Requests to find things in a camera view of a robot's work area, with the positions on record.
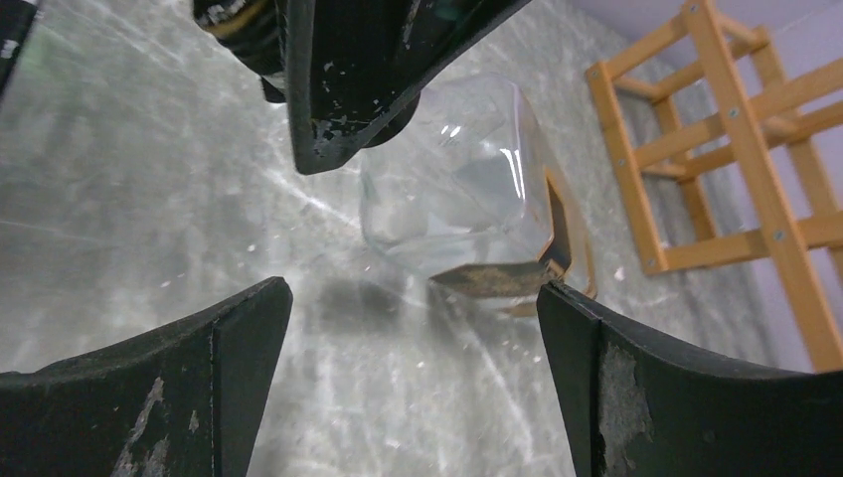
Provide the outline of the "wooden hexagonal wine rack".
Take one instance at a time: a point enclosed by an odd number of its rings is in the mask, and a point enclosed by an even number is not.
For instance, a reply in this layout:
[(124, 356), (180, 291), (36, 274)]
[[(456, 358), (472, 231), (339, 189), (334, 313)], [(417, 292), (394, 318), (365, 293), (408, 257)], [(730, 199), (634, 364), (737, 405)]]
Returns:
[[(841, 125), (842, 105), (801, 107), (840, 92), (841, 61), (789, 78), (766, 28), (748, 27), (711, 1), (687, 1), (586, 77), (643, 271), (770, 259), (813, 368), (840, 370), (842, 333), (810, 252), (824, 248), (842, 260), (842, 210), (812, 141)], [(759, 227), (721, 236), (702, 176), (733, 164)], [(693, 243), (662, 243), (647, 175), (679, 187)]]

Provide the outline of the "clear square whisky bottle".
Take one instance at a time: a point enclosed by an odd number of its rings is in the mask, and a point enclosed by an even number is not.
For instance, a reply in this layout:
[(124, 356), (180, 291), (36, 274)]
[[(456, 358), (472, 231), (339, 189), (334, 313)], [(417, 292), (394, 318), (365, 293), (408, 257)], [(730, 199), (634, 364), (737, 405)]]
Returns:
[[(287, 2), (192, 5), (198, 27), (258, 76), (266, 101), (286, 110)], [(595, 297), (585, 220), (521, 88), (496, 74), (436, 76), (401, 131), (382, 130), (352, 157), (361, 160), (368, 246), (513, 316), (533, 315), (551, 280)]]

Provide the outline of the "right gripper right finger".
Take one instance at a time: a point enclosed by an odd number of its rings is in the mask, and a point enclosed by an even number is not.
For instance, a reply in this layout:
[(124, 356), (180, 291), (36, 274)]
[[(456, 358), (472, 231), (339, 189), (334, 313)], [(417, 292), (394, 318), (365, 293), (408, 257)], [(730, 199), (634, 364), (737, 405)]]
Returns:
[(842, 375), (733, 359), (558, 281), (537, 300), (579, 476), (838, 476)]

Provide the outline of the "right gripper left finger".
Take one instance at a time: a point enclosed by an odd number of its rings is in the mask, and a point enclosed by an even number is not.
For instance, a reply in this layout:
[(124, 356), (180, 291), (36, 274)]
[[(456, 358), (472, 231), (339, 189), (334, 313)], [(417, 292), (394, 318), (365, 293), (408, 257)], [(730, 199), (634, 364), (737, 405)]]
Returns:
[(5, 476), (244, 476), (293, 295), (268, 278), (203, 311), (1, 377)]

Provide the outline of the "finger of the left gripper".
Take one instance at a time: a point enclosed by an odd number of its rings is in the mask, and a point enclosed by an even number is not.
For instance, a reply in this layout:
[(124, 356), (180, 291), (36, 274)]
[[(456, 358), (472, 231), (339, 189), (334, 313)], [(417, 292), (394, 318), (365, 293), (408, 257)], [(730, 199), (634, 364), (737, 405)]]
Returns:
[(286, 99), (296, 171), (343, 167), (396, 135), (446, 66), (524, 7), (522, 1), (289, 1)]

